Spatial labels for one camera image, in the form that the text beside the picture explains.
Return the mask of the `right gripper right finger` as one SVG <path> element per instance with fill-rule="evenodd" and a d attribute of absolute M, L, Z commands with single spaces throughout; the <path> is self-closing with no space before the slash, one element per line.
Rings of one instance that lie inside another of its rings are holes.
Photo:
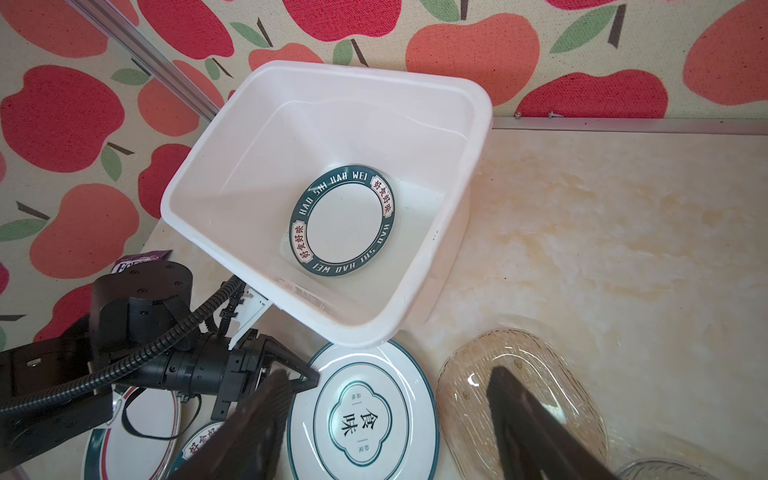
<path fill-rule="evenodd" d="M 615 477 L 508 369 L 492 369 L 486 397 L 506 479 Z"/>

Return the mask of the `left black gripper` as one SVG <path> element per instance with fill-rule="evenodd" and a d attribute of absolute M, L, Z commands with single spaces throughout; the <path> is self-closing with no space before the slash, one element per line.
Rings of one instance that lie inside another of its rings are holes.
<path fill-rule="evenodd" d="M 251 329 L 235 347 L 227 337 L 206 333 L 190 350 L 171 348 L 134 372 L 134 385 L 167 390 L 184 397 L 215 398 L 212 420 L 225 420 L 232 407 L 247 399 L 265 376 L 265 369 L 288 375 L 293 393 L 316 388 L 320 374 L 274 337 Z"/>

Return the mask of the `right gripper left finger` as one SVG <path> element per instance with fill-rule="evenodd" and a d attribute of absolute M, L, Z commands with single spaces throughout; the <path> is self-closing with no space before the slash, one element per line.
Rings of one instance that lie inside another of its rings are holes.
<path fill-rule="evenodd" d="M 273 479 L 293 397 L 286 371 L 270 374 L 255 392 L 170 477 Z"/>

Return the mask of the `green rim plate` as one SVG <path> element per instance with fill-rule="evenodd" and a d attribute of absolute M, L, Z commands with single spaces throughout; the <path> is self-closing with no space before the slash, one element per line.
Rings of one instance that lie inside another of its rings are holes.
<path fill-rule="evenodd" d="M 206 457 L 200 451 L 223 425 L 223 421 L 209 422 L 196 430 L 172 460 L 167 479 L 203 479 Z"/>
<path fill-rule="evenodd" d="M 300 195 L 289 221 L 289 246 L 308 272 L 347 275 L 382 250 L 395 218 L 395 195 L 382 173 L 364 165 L 340 166 Z"/>

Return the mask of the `white plate red green stripes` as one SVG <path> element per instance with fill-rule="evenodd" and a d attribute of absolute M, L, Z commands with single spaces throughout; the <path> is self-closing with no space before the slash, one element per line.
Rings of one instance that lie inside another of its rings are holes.
<path fill-rule="evenodd" d="M 180 402 L 170 391 L 147 389 L 131 404 L 134 387 L 113 389 L 113 416 L 90 432 L 84 479 L 163 479 L 179 433 Z"/>

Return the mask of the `white plate flower emblem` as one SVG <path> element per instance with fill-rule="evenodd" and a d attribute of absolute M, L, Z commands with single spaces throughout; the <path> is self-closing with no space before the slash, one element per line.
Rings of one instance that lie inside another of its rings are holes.
<path fill-rule="evenodd" d="M 295 479 L 432 479 L 440 451 L 433 390 L 400 344 L 328 343 L 318 385 L 297 394 L 286 427 Z"/>

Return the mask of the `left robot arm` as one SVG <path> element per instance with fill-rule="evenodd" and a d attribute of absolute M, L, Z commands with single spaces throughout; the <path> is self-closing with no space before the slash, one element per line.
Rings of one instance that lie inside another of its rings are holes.
<path fill-rule="evenodd" d="M 221 421 L 278 363 L 298 373 L 294 392 L 315 388 L 318 372 L 274 337 L 251 329 L 236 342 L 194 332 L 178 344 L 130 367 L 114 362 L 89 370 L 92 348 L 84 335 L 59 337 L 1 355 L 1 468 L 12 469 L 112 418 L 112 392 L 171 391 L 182 400 L 215 399 L 211 418 Z"/>

